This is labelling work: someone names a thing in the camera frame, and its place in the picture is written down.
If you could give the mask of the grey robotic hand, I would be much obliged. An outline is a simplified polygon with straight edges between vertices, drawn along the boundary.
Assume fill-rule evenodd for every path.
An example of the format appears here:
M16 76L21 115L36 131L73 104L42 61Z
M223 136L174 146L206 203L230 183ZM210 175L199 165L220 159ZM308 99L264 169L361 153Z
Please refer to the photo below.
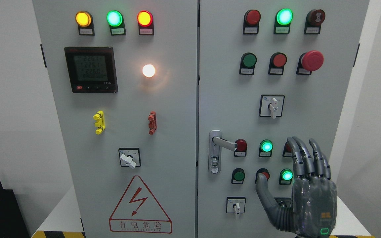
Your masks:
M288 137L293 159L292 205L280 206L262 173L256 177L256 193L270 223L276 229L304 238L328 238L337 219L337 186L331 181L327 158L314 139L312 153L298 137Z

